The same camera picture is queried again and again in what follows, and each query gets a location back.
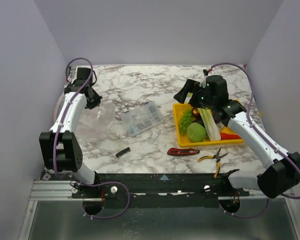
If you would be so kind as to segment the clear zip top bag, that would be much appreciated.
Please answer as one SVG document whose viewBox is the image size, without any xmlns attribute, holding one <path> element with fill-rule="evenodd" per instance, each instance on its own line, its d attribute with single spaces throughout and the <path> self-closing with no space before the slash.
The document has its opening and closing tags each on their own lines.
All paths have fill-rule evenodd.
<svg viewBox="0 0 300 240">
<path fill-rule="evenodd" d="M 65 114 L 60 132 L 70 131 L 78 140 L 115 139 L 115 106 L 112 103 L 101 103 L 94 109 L 86 109 L 86 96 L 79 93 L 74 100 L 73 92 L 64 94 L 57 102 L 54 110 L 54 124 L 50 128 L 57 132 L 60 121 Z"/>
</svg>

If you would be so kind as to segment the green celery stalk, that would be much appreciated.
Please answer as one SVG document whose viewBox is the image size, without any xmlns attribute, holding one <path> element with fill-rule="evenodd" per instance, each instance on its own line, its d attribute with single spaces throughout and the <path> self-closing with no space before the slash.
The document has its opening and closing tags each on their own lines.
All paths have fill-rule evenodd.
<svg viewBox="0 0 300 240">
<path fill-rule="evenodd" d="M 213 119 L 213 115 L 212 115 L 211 111 L 209 109 L 205 109 L 205 108 L 199 108 L 198 111 L 203 120 L 205 130 L 206 130 L 209 140 L 212 142 L 220 141 L 221 135 L 220 135 L 219 129 L 217 127 L 217 124 L 215 123 L 215 121 Z"/>
</svg>

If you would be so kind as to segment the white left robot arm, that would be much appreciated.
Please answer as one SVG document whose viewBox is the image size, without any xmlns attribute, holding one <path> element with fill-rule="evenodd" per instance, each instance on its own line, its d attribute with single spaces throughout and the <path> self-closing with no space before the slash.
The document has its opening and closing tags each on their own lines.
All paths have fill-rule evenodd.
<svg viewBox="0 0 300 240">
<path fill-rule="evenodd" d="M 98 107 L 102 97 L 93 89 L 94 70 L 77 69 L 76 79 L 64 89 L 64 102 L 59 115 L 48 132 L 39 135 L 44 166 L 55 174 L 72 174 L 84 184 L 83 191 L 91 198 L 101 191 L 98 174 L 83 163 L 83 152 L 75 136 L 84 109 Z"/>
</svg>

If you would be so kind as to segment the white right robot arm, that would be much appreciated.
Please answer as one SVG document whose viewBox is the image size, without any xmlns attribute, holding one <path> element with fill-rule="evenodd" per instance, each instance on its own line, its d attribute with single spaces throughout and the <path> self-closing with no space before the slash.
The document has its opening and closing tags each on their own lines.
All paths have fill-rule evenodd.
<svg viewBox="0 0 300 240">
<path fill-rule="evenodd" d="M 220 75 L 205 79 L 205 86 L 188 79 L 174 99 L 183 104 L 188 93 L 189 104 L 197 109 L 213 112 L 224 126 L 238 134 L 261 161 L 263 173 L 237 170 L 220 183 L 220 191 L 231 196 L 238 189 L 261 191 L 274 199 L 300 183 L 300 154 L 290 153 L 277 144 L 257 125 L 248 119 L 246 108 L 237 100 L 230 99 L 226 80 Z"/>
</svg>

